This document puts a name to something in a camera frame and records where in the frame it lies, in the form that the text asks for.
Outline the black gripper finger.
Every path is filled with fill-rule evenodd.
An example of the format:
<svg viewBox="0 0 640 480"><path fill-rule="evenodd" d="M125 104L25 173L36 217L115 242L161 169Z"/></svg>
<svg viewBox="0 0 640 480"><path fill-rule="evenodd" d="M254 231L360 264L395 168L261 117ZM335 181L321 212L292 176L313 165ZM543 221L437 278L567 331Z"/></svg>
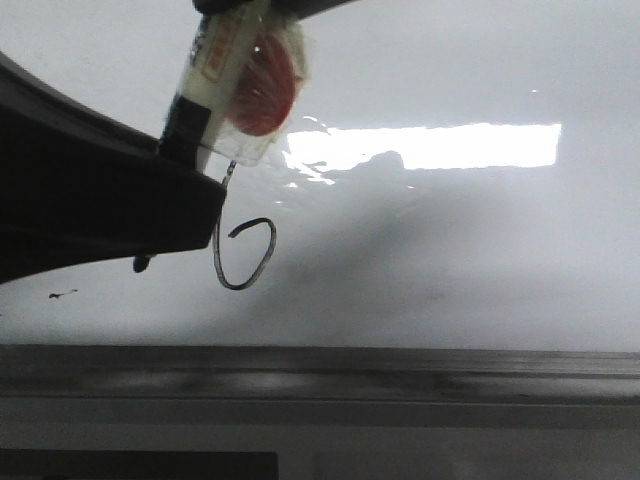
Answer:
<svg viewBox="0 0 640 480"><path fill-rule="evenodd" d="M292 14L299 19L305 19L323 13L351 0L274 0L269 4L285 14ZM193 0L193 7L201 14L212 15L226 12L244 4L245 0Z"/></svg>
<svg viewBox="0 0 640 480"><path fill-rule="evenodd" d="M207 246L224 188L1 60L1 278Z"/></svg>

